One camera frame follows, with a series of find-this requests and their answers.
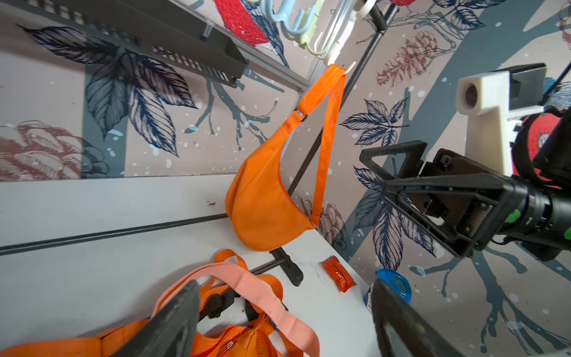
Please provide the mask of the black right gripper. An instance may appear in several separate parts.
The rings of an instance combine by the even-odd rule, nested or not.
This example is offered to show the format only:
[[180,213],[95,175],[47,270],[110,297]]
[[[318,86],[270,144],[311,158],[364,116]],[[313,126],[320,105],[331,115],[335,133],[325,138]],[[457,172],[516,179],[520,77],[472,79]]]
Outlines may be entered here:
[[[409,141],[367,148],[359,160],[381,179],[393,179],[385,182],[385,200],[453,256],[471,257],[473,251],[482,251],[528,211],[533,193],[528,184],[445,149],[422,169],[427,146]],[[385,156],[403,159],[396,175],[375,162]]]

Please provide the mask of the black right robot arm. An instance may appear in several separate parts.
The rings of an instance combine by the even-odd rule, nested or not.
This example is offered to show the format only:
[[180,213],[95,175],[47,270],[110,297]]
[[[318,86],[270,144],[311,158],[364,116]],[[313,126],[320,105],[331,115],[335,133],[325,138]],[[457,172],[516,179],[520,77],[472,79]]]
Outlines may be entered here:
[[529,153],[536,115],[509,145],[513,176],[446,149],[424,162],[423,141],[365,149],[360,160],[380,178],[382,199],[454,256],[471,257],[500,235],[547,262],[570,249],[570,111],[547,112],[559,122],[537,155]]

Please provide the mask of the bright orange sling bag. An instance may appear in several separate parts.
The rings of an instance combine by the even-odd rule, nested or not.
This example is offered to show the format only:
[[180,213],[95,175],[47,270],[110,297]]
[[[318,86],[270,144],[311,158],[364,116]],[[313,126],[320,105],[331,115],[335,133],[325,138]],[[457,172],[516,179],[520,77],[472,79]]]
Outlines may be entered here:
[[[327,187],[336,124],[346,83],[345,69],[331,65],[305,94],[282,126],[252,153],[236,174],[225,209],[241,242],[254,251],[273,251],[315,229]],[[281,179],[280,160],[291,134],[323,100],[328,101],[312,213],[308,217],[294,203]]]

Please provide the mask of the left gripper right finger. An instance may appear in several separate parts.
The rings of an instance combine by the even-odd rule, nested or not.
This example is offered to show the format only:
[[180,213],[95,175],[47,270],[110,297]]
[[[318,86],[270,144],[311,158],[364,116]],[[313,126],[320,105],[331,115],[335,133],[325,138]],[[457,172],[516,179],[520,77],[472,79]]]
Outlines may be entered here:
[[455,347],[386,282],[377,279],[373,283],[371,306],[382,356],[455,355]]

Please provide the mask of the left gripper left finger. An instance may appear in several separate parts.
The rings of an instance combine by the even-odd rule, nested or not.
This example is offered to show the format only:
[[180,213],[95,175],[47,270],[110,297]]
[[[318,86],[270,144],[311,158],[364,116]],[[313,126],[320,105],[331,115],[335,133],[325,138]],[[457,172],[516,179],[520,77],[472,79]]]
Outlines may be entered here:
[[115,356],[189,356],[199,322],[200,292],[189,282]]

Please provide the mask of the pink sling bag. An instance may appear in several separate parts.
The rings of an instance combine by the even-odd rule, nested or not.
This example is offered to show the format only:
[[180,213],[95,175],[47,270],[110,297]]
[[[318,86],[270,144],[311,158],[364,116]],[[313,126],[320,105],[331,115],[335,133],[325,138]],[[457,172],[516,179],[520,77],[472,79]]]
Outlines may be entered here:
[[208,264],[185,275],[161,295],[152,316],[156,316],[190,281],[207,276],[219,279],[245,300],[260,308],[273,321],[278,330],[307,355],[321,355],[320,343],[315,331],[286,311],[282,301],[273,293],[268,284],[247,269],[232,263]]

